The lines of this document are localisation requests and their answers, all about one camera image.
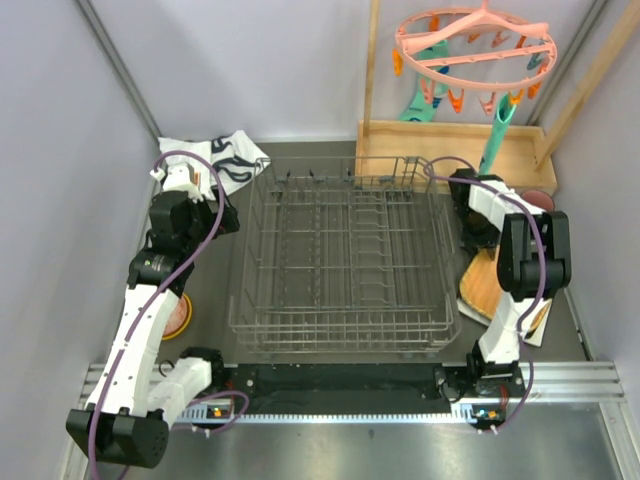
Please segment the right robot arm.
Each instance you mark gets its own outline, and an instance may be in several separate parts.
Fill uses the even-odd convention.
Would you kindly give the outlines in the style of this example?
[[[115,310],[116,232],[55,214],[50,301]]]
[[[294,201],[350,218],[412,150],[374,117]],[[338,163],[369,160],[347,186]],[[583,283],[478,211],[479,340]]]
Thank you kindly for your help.
[[[566,287],[572,274],[569,220],[524,200],[495,175],[460,168],[448,180],[454,208],[471,234],[497,247],[500,300],[485,333],[467,355],[467,384],[487,396],[518,370],[521,346],[543,304]]]

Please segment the yellow woven-pattern plate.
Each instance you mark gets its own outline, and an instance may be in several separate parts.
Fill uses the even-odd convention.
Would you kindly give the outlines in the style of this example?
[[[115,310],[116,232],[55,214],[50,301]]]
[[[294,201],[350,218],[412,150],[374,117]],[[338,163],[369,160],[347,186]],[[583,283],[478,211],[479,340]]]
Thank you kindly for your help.
[[[480,250],[462,275],[459,299],[481,313],[492,314],[493,319],[502,293],[497,278],[497,257],[491,258],[487,250]]]

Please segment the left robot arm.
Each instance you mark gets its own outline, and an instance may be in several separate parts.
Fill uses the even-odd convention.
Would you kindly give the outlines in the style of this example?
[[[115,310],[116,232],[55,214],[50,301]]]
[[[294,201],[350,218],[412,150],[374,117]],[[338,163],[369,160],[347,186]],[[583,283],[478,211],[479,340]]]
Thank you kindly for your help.
[[[164,330],[177,308],[195,259],[216,237],[240,228],[225,195],[216,206],[184,192],[153,197],[150,227],[129,264],[120,325],[102,375],[85,406],[70,410],[66,430],[87,456],[93,478],[99,463],[154,468],[178,417],[226,387],[219,351],[188,347],[158,384],[151,375]]]

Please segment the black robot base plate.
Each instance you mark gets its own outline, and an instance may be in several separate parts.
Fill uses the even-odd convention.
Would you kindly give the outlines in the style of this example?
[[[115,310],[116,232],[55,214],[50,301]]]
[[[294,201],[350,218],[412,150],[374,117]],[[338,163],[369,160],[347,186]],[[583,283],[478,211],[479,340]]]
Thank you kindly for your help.
[[[447,413],[455,400],[491,403],[524,394],[521,373],[472,381],[464,366],[439,363],[239,364],[212,367],[215,393],[249,397],[249,415]]]

